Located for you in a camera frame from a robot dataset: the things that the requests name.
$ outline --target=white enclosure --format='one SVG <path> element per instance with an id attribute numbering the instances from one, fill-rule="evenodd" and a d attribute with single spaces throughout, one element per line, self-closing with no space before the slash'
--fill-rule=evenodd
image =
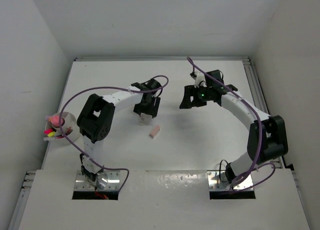
<path id="1" fill-rule="evenodd" d="M 66 53 L 253 55 L 278 0 L 34 0 Z"/>
<path id="2" fill-rule="evenodd" d="M 253 102 L 241 60 L 194 61 L 204 70 L 223 70 L 225 82 L 233 83 L 245 99 Z M 48 230 L 86 230 L 90 226 L 115 230 L 235 230 L 261 226 L 270 230 L 307 230 L 288 169 L 277 169 L 267 183 L 257 186 L 256 199 L 210 200 L 207 170 L 218 169 L 221 159 L 233 161 L 245 153 L 249 132 L 234 115 L 213 102 L 201 108 L 179 109 L 184 86 L 194 82 L 191 70 L 187 61 L 174 59 L 74 62 L 62 105 L 77 92 L 94 86 L 127 87 L 158 74 L 170 81 L 161 95 L 157 117 L 149 124 L 139 125 L 132 107 L 113 116 L 99 160 L 108 167 L 130 169 L 128 183 L 117 201 L 72 200 L 81 166 L 79 151 L 52 142 L 43 169 L 35 175 L 19 230 L 43 225 Z M 89 95 L 114 92 L 84 93 L 66 111 L 78 116 Z M 156 124 L 161 132 L 152 139 L 149 132 Z M 76 144 L 83 148 L 83 138 Z M 253 182 L 262 180 L 270 171 L 265 167 L 254 173 Z"/>
<path id="3" fill-rule="evenodd" d="M 57 111 L 76 57 L 186 55 L 253 60 L 268 110 L 285 119 L 286 163 L 295 168 L 308 224 L 320 229 L 320 185 L 314 176 L 320 158 L 318 2 L 0 0 L 0 230 L 9 226 L 25 172 L 41 167 L 46 151 L 44 116 Z M 255 76 L 247 78 L 252 81 Z M 219 142 L 219 147 L 229 153 L 229 144 Z M 78 162 L 72 154 L 66 158 Z M 193 156 L 183 161 L 194 163 L 194 158 L 205 160 Z M 47 161 L 52 163 L 47 170 L 54 168 L 54 162 L 65 171 L 72 168 L 59 155 Z M 286 183 L 295 198 L 291 182 Z"/>

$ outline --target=eraser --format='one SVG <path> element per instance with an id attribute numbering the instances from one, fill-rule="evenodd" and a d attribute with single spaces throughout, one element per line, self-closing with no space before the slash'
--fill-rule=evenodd
<path id="1" fill-rule="evenodd" d="M 156 125 L 155 128 L 152 129 L 149 135 L 154 139 L 155 136 L 158 134 L 159 130 L 160 130 L 160 126 Z"/>

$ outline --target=white table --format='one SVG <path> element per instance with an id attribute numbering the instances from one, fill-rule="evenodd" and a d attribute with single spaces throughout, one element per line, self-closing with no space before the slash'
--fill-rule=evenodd
<path id="1" fill-rule="evenodd" d="M 196 64 L 206 71 L 220 69 L 225 83 L 236 86 L 253 102 L 242 61 L 201 60 Z M 206 170 L 216 169 L 221 159 L 232 161 L 244 153 L 248 131 L 215 103 L 179 110 L 184 86 L 193 83 L 191 70 L 185 60 L 74 62 L 62 105 L 90 87 L 128 87 L 159 74 L 168 76 L 170 82 L 161 96 L 158 116 L 149 125 L 140 126 L 132 108 L 113 118 L 102 162 L 131 170 L 118 201 L 71 200 L 81 166 L 79 152 L 70 145 L 51 143 L 43 170 L 35 176 L 20 229 L 44 225 L 49 230 L 308 229 L 289 170 L 277 170 L 257 187 L 256 200 L 209 200 Z M 95 91 L 98 95 L 111 92 Z M 66 111 L 78 116 L 90 94 L 76 98 Z M 151 139 L 148 134 L 156 124 L 161 132 Z M 83 147 L 82 138 L 76 143 Z M 268 171 L 253 174 L 253 181 Z"/>

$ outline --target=metal base plate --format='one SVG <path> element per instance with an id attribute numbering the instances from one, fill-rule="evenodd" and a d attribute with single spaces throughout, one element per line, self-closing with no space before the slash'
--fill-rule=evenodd
<path id="1" fill-rule="evenodd" d="M 120 171 L 103 171 L 98 174 L 97 183 L 89 180 L 81 171 L 78 171 L 75 178 L 72 199 L 101 199 L 106 195 L 109 200 L 118 200 L 118 189 L 120 183 Z"/>
<path id="2" fill-rule="evenodd" d="M 207 178 L 209 184 L 210 199 L 255 199 L 254 188 L 243 190 L 239 193 L 233 192 L 226 194 L 230 189 L 229 183 L 223 183 L 219 179 L 219 171 L 207 171 Z M 242 190 L 253 185 L 251 175 L 249 175 L 241 184 L 233 188 L 234 191 Z"/>

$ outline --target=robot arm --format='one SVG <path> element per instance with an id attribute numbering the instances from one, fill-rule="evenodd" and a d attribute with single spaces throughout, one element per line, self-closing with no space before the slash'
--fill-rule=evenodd
<path id="1" fill-rule="evenodd" d="M 219 70 L 210 71 L 207 74 L 224 83 Z M 204 77 L 200 72 L 194 72 L 190 75 L 195 80 L 195 84 L 184 87 L 184 97 L 180 109 L 205 106 L 207 101 L 212 100 L 235 115 L 249 130 L 247 151 L 226 167 L 225 176 L 228 182 L 231 183 L 236 176 L 248 171 L 253 163 L 259 139 L 257 118 L 244 105 L 241 99 L 235 97 L 231 92 L 213 82 L 207 76 Z M 227 86 L 241 96 L 238 89 L 233 85 Z M 251 106 L 258 113 L 262 122 L 262 147 L 257 161 L 259 165 L 288 152 L 286 128 L 282 117 L 270 116 L 255 106 Z"/>
<path id="2" fill-rule="evenodd" d="M 160 98 L 156 97 L 156 91 L 152 93 L 133 93 L 131 91 L 150 91 L 161 87 L 155 79 L 145 83 L 134 83 L 129 87 L 130 91 L 98 96 L 92 94 L 85 103 L 78 119 L 77 125 L 84 139 L 84 151 L 101 164 L 103 142 L 111 129 L 114 114 L 118 111 L 134 105 L 134 113 L 157 116 Z M 96 181 L 97 173 L 101 171 L 90 158 L 80 155 L 81 171 L 93 182 Z"/>

